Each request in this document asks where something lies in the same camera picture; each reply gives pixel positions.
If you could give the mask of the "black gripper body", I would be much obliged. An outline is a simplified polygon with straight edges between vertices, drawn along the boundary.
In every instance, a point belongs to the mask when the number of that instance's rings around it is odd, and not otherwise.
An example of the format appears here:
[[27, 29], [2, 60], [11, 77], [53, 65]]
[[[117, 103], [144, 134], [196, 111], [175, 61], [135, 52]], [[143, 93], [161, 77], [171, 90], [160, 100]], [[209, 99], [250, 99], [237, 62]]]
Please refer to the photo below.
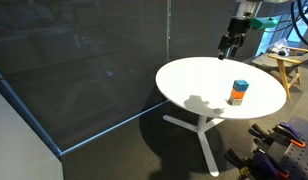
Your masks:
[[246, 33], [250, 28], [250, 21], [246, 18], [232, 18], [228, 25], [228, 33], [222, 37], [226, 45], [242, 45]]

